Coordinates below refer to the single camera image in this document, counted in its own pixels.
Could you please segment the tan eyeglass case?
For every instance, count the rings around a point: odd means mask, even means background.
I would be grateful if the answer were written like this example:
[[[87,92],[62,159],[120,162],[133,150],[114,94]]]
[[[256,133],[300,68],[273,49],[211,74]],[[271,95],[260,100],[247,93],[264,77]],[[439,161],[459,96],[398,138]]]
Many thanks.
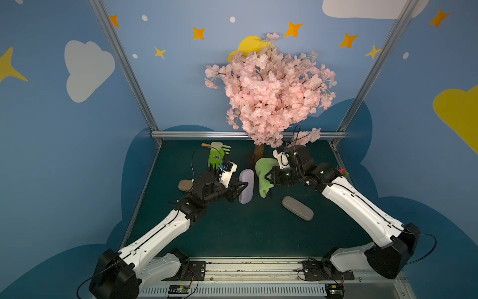
[[[178,184],[178,189],[183,192],[190,192],[193,189],[193,180],[183,179]]]

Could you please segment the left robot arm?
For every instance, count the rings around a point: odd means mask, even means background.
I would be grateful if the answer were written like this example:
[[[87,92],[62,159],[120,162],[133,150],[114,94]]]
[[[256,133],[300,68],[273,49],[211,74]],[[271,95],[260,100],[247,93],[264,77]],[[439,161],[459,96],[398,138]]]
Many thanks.
[[[100,256],[88,279],[89,292],[97,299],[135,299],[164,279],[183,276],[189,259],[180,251],[167,253],[157,262],[153,259],[204,216],[209,204],[222,198],[234,202],[242,193],[252,196],[254,176],[241,176],[239,180],[223,173],[218,179],[206,172],[193,180],[192,188],[159,224],[119,251],[108,249]]]

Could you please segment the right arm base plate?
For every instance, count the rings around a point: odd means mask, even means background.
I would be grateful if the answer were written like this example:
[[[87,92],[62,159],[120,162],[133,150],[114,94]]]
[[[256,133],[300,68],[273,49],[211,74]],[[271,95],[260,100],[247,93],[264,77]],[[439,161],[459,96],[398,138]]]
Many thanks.
[[[335,283],[342,283],[344,281],[352,281],[355,276],[351,270],[341,272],[337,270],[331,263],[323,263],[316,259],[307,259],[301,262],[303,273],[303,280],[308,282],[317,281],[335,281]]]

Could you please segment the purple eyeglass case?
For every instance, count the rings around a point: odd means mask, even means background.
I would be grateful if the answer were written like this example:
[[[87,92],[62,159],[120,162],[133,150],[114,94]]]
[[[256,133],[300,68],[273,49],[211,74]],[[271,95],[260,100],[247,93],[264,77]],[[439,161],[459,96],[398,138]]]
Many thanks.
[[[247,186],[243,186],[242,192],[238,196],[238,200],[241,204],[248,204],[254,193],[255,174],[252,169],[244,169],[239,175],[239,181],[246,183]]]

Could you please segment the green grey microfiber cloth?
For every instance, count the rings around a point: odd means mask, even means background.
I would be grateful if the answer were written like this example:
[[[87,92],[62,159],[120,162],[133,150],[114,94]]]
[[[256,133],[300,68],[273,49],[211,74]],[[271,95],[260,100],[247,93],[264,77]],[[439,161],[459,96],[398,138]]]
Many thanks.
[[[262,198],[266,198],[270,189],[275,187],[274,184],[266,179],[266,175],[274,166],[279,166],[278,161],[274,158],[260,158],[255,164],[255,172],[259,182],[259,194]]]

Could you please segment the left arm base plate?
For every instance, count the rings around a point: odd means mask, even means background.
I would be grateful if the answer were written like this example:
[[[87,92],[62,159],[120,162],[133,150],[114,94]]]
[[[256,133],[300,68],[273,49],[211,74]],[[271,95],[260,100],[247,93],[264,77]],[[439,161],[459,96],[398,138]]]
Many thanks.
[[[206,261],[202,260],[184,262],[180,266],[177,274],[175,274],[173,277],[164,279],[164,281],[186,281],[191,280],[192,278],[195,280],[204,281],[206,265]]]

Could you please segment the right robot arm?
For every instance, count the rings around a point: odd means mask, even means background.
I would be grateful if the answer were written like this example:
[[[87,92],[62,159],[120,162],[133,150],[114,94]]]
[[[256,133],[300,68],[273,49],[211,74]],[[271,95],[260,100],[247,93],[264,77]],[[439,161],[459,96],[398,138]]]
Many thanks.
[[[316,164],[306,147],[299,145],[278,153],[278,165],[265,175],[273,185],[303,184],[332,201],[366,231],[372,241],[348,249],[332,249],[321,260],[331,272],[373,270],[386,279],[394,279],[413,256],[421,230],[404,225],[383,212],[358,192],[338,169],[327,163]]]

